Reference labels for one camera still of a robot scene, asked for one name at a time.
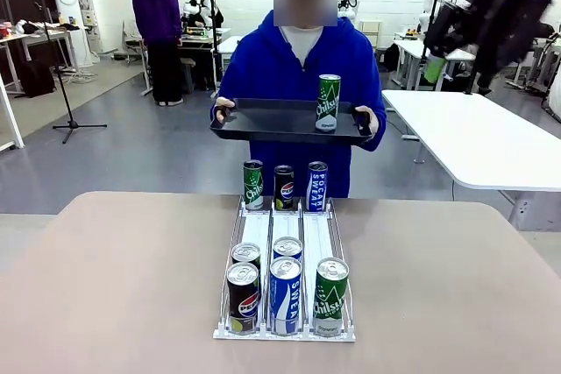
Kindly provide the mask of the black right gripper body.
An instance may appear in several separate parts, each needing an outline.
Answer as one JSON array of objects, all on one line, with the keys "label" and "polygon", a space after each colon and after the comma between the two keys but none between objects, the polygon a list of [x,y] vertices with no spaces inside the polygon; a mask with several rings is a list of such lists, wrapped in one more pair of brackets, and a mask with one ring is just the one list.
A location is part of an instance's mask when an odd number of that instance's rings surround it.
[{"label": "black right gripper body", "polygon": [[454,25],[458,42],[477,47],[475,68],[495,74],[523,60],[552,0],[465,0]]}]

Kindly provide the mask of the person's left hand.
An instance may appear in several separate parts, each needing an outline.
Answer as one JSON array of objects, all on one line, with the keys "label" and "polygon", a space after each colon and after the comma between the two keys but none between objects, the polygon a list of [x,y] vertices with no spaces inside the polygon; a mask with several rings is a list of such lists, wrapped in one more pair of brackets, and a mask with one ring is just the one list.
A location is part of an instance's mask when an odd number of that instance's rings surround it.
[{"label": "person's left hand", "polygon": [[355,107],[353,115],[362,136],[373,137],[377,134],[380,122],[371,108],[365,105]]}]

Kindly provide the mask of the person's right hand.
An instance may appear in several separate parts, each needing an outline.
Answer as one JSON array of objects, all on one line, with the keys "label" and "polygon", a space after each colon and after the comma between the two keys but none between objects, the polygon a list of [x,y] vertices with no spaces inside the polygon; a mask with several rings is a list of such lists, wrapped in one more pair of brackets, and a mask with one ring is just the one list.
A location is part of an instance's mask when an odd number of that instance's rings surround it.
[{"label": "person's right hand", "polygon": [[235,107],[236,103],[232,100],[222,96],[217,97],[213,108],[214,119],[219,123],[223,123]]}]

